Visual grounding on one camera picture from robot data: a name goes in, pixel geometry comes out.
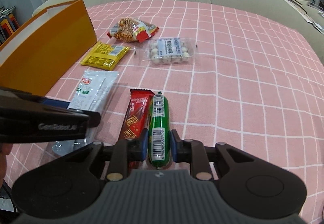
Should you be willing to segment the clear box of white balls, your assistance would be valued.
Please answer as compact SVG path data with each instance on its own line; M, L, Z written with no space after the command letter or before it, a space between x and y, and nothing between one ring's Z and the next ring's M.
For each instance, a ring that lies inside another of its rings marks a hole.
M189 64L193 62L198 45L184 37L164 37L147 41L138 52L142 61L150 65Z

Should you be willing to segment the green sausage snack stick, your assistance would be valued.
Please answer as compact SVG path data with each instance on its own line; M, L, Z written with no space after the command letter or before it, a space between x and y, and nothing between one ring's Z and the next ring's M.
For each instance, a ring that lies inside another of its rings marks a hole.
M149 109L148 157L152 167L163 168L170 162L169 102L158 92Z

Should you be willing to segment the orange cardboard box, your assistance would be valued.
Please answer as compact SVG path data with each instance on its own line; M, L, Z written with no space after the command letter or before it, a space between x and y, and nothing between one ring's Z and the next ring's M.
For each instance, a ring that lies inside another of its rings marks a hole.
M44 96L96 42L82 0L51 5L1 45L1 86Z

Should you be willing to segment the white snack pouch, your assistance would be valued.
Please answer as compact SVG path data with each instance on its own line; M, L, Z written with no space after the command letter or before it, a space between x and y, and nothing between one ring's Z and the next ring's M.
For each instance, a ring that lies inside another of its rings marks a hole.
M118 76L118 71L85 71L68 109L90 111L91 120L97 119L100 124Z

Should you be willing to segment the red chocolate bar wrapper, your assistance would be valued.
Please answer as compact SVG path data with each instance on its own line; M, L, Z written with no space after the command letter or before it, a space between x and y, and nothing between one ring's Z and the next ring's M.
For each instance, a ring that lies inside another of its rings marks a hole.
M144 143L140 144L145 159L148 149L148 113L154 93L148 89L130 89L130 102L121 126L118 140L140 139L144 131Z

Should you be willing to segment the yellow snack packet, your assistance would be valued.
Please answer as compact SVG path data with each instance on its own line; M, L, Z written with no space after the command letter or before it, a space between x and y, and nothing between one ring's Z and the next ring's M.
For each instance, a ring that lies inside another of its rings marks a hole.
M113 71L117 63L131 49L129 46L97 42L81 60L82 66L90 66L107 71Z

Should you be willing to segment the papers on sofa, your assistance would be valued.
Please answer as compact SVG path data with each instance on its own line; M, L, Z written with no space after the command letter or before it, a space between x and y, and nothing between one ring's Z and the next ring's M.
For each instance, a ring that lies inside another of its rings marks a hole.
M308 15L307 11L303 8L302 4L297 0L284 0L294 10L296 10L300 16L309 24L311 24L317 31L323 35L323 27L318 24L311 16Z

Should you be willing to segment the red noodle snack bag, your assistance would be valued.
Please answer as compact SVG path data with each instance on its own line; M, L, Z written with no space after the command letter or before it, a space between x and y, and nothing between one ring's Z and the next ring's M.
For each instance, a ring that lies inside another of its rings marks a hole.
M153 37L158 30L159 27L154 24L133 18L122 18L108 31L107 36L126 43L142 43Z

